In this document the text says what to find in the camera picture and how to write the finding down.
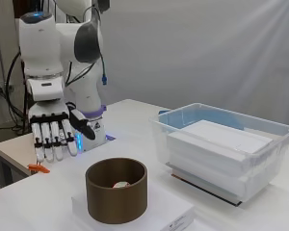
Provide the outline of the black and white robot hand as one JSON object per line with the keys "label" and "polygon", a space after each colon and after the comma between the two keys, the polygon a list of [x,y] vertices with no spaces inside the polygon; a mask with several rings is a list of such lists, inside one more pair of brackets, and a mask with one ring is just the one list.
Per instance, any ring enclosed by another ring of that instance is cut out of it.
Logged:
{"label": "black and white robot hand", "polygon": [[72,103],[64,100],[36,102],[28,114],[34,138],[37,162],[61,161],[67,152],[71,156],[78,153],[75,132],[80,132],[94,141],[96,134],[85,118]]}

